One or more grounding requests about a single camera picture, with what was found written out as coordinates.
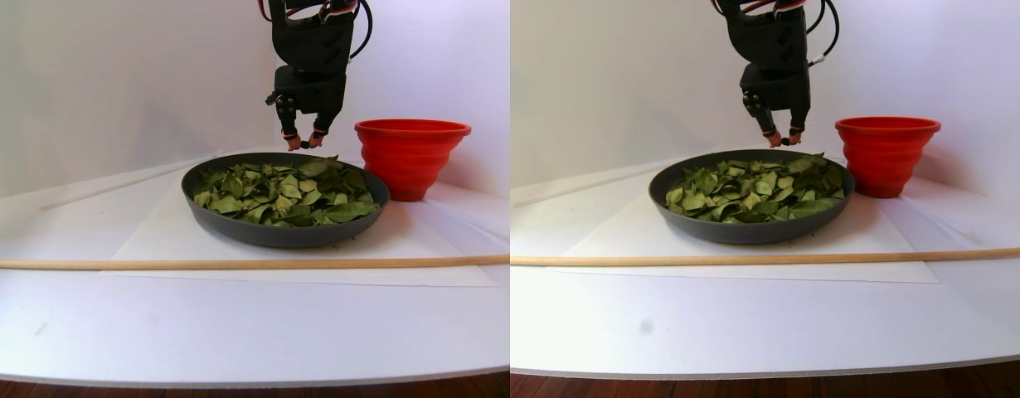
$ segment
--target wooden stick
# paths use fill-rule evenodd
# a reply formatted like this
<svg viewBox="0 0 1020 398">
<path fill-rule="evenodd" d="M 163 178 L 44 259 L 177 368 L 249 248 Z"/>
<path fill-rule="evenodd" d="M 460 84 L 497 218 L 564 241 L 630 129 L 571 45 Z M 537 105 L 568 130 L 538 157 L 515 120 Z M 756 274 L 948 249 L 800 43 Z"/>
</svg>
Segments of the wooden stick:
<svg viewBox="0 0 1020 398">
<path fill-rule="evenodd" d="M 61 270 L 162 270 L 162 269 L 351 269 L 420 268 L 461 265 L 508 264 L 510 254 L 467 255 L 443 258 L 351 258 L 351 260 L 0 260 L 0 268 Z"/>
<path fill-rule="evenodd" d="M 511 255 L 513 265 L 533 266 L 696 266 L 783 265 L 845 262 L 962 261 L 1020 257 L 1020 247 L 923 253 L 697 255 L 697 257 L 526 257 Z"/>
</svg>

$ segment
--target red bowl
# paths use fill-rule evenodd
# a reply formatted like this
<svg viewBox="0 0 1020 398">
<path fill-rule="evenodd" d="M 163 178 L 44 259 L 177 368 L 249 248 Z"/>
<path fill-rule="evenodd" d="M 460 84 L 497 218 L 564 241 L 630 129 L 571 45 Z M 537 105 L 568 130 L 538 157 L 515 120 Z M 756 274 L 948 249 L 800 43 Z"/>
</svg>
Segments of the red bowl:
<svg viewBox="0 0 1020 398">
<path fill-rule="evenodd" d="M 897 197 L 941 122 L 920 117 L 851 117 L 836 121 L 835 129 L 845 143 L 843 153 L 856 179 L 856 191 L 868 197 Z"/>
<path fill-rule="evenodd" d="M 420 201 L 472 129 L 457 121 L 378 118 L 356 122 L 355 131 L 363 169 L 388 185 L 394 201 Z"/>
</svg>

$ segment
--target red wire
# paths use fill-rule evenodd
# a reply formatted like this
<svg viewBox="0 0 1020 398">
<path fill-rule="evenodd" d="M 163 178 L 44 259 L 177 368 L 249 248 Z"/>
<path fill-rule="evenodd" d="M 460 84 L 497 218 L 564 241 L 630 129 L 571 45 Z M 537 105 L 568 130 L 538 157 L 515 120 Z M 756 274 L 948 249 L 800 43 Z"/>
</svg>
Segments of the red wire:
<svg viewBox="0 0 1020 398">
<path fill-rule="evenodd" d="M 747 6 L 746 8 L 743 8 L 743 12 L 749 12 L 749 11 L 757 10 L 757 8 L 764 7 L 765 5 L 771 4 L 775 0 L 759 0 L 759 1 L 756 1 L 753 4 L 750 4 L 749 6 Z"/>
<path fill-rule="evenodd" d="M 259 14 L 263 16 L 263 19 L 266 19 L 267 22 L 273 22 L 270 16 L 267 16 L 267 7 L 263 6 L 263 0 L 256 0 L 255 2 L 259 4 Z"/>
<path fill-rule="evenodd" d="M 779 8 L 780 8 L 780 10 L 782 10 L 782 8 L 798 7 L 798 5 L 805 4 L 805 1 L 806 0 L 795 1 L 795 2 L 793 2 L 790 4 L 783 5 L 783 6 L 779 7 Z"/>
</svg>

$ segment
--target white backdrop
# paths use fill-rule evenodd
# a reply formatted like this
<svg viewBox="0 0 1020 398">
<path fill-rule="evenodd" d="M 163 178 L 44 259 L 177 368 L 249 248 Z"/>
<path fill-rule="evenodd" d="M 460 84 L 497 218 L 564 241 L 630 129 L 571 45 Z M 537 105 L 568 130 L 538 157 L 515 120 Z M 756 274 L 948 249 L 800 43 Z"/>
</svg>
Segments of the white backdrop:
<svg viewBox="0 0 1020 398">
<path fill-rule="evenodd" d="M 255 1 L 0 1 L 0 197 L 266 144 Z"/>
<path fill-rule="evenodd" d="M 367 118 L 467 122 L 472 133 L 441 182 L 510 197 L 510 0 L 370 0 L 370 7 L 373 37 L 348 65 L 344 110 L 321 153 L 358 158 L 354 127 Z M 365 34 L 359 15 L 353 49 Z M 298 118 L 304 138 L 313 120 Z"/>
<path fill-rule="evenodd" d="M 842 117 L 932 117 L 942 132 L 917 175 L 1019 198 L 1020 0 L 835 4 L 843 31 L 813 67 L 807 148 L 839 152 Z M 810 54 L 831 34 L 828 14 Z M 515 2 L 513 186 L 763 144 L 742 107 L 745 64 L 706 0 Z"/>
<path fill-rule="evenodd" d="M 509 197 L 509 0 L 372 3 L 323 151 L 358 158 L 365 118 L 465 121 L 442 182 Z M 275 65 L 255 1 L 0 1 L 0 197 L 283 145 Z"/>
</svg>

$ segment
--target cable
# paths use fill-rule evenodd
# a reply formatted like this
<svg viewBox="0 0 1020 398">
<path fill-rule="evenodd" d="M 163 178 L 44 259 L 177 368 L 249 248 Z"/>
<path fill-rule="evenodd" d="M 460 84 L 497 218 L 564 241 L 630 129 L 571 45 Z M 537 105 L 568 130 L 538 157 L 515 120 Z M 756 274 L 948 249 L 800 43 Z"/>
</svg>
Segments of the cable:
<svg viewBox="0 0 1020 398">
<path fill-rule="evenodd" d="M 757 10 L 757 8 L 764 7 L 765 5 L 771 4 L 773 2 L 775 2 L 775 0 L 756 1 L 753 4 L 748 5 L 746 8 L 743 8 L 743 14 L 749 14 L 750 11 Z"/>
<path fill-rule="evenodd" d="M 266 19 L 267 22 L 273 22 L 270 16 L 267 16 L 267 7 L 264 7 L 263 0 L 255 0 L 255 2 L 259 3 L 259 14 L 263 16 L 263 19 Z"/>
<path fill-rule="evenodd" d="M 715 8 L 717 14 L 723 15 L 723 10 L 720 10 L 719 5 L 716 5 L 716 0 L 710 0 L 710 3 L 712 3 L 712 8 Z"/>
<path fill-rule="evenodd" d="M 372 34 L 374 30 L 374 16 L 373 12 L 370 11 L 370 4 L 366 3 L 366 0 L 359 0 L 359 4 L 362 4 L 362 10 L 366 12 L 366 38 L 362 39 L 362 44 L 359 45 L 359 48 L 348 57 L 349 60 L 354 58 L 356 55 L 359 55 L 359 52 L 366 48 L 366 44 L 370 42 L 370 34 Z M 358 18 L 358 12 L 359 11 L 355 11 L 355 18 Z"/>
<path fill-rule="evenodd" d="M 823 52 L 823 56 L 831 53 L 831 50 L 835 49 L 836 43 L 838 43 L 838 34 L 840 34 L 840 21 L 838 20 L 838 10 L 835 8 L 835 3 L 832 0 L 823 0 L 827 3 L 827 6 L 831 8 L 831 16 L 835 18 L 835 38 L 832 39 L 831 45 L 827 47 L 827 50 Z"/>
<path fill-rule="evenodd" d="M 838 8 L 835 8 L 835 3 L 832 0 L 821 0 L 826 3 L 828 7 L 831 8 L 831 16 L 835 18 L 835 37 L 831 39 L 831 45 L 827 46 L 827 49 L 823 51 L 823 55 L 816 57 L 809 62 L 809 67 L 812 68 L 814 64 L 822 63 L 826 59 L 827 54 L 831 53 L 831 50 L 835 49 L 836 43 L 838 43 L 838 35 L 840 34 L 840 20 L 838 19 Z"/>
<path fill-rule="evenodd" d="M 816 22 L 813 22 L 813 26 L 809 27 L 809 30 L 805 31 L 806 35 L 807 34 L 812 34 L 813 31 L 816 30 L 816 27 L 820 26 L 820 21 L 823 20 L 823 14 L 826 11 L 827 11 L 827 2 L 826 2 L 826 0 L 820 0 L 820 15 L 816 16 Z"/>
</svg>

